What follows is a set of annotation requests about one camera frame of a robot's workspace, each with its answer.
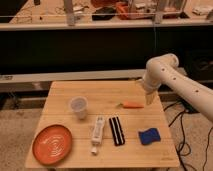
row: black and white striped object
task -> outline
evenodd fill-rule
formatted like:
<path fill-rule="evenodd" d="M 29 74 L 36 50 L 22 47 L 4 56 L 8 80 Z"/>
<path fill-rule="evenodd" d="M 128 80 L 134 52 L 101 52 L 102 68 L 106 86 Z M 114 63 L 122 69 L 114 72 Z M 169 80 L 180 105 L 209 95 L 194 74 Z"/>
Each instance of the black and white striped object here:
<path fill-rule="evenodd" d="M 109 124 L 112 130 L 112 136 L 114 139 L 115 146 L 125 144 L 123 130 L 118 117 L 109 118 Z"/>

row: table surface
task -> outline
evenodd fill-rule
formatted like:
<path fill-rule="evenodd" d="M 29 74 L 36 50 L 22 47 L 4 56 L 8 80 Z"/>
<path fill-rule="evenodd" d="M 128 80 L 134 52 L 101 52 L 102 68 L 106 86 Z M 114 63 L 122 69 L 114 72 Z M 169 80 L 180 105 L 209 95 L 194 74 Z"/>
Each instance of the table surface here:
<path fill-rule="evenodd" d="M 78 120 L 68 104 L 75 96 L 88 99 L 88 115 Z M 142 109 L 124 109 L 117 105 L 123 101 L 137 101 Z M 102 145 L 97 156 L 91 150 L 91 135 L 97 116 L 106 119 Z M 126 143 L 115 146 L 108 119 L 118 116 Z M 53 82 L 47 97 L 35 136 L 45 127 L 61 124 L 73 136 L 69 155 L 55 168 L 147 168 L 178 167 L 179 160 L 168 128 L 159 96 L 151 105 L 145 105 L 145 93 L 138 81 L 58 81 Z M 138 131 L 155 127 L 161 141 L 141 145 Z M 26 168 L 42 168 L 30 147 Z"/>

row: carrot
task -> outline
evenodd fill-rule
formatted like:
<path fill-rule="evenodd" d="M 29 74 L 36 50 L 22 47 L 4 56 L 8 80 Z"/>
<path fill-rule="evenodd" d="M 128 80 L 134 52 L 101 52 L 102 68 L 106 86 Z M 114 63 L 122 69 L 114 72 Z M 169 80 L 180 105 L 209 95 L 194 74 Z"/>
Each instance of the carrot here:
<path fill-rule="evenodd" d="M 122 105 L 123 108 L 144 108 L 143 104 L 133 101 L 125 101 Z"/>

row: orange plate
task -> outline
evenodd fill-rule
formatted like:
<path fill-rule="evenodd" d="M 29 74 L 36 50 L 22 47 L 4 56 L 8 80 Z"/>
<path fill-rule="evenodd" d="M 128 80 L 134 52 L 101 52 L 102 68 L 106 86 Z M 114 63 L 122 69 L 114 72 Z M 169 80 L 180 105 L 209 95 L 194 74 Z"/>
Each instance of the orange plate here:
<path fill-rule="evenodd" d="M 45 165 L 61 161 L 71 150 L 72 134 L 62 125 L 43 129 L 33 142 L 33 155 Z"/>

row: paper cup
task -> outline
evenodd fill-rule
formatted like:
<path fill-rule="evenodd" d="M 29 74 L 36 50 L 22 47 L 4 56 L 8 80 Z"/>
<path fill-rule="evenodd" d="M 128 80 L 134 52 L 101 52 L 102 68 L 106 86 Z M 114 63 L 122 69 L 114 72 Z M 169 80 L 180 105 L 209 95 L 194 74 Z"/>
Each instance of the paper cup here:
<path fill-rule="evenodd" d="M 69 103 L 69 107 L 79 119 L 84 119 L 87 115 L 87 99 L 85 97 L 74 97 Z"/>

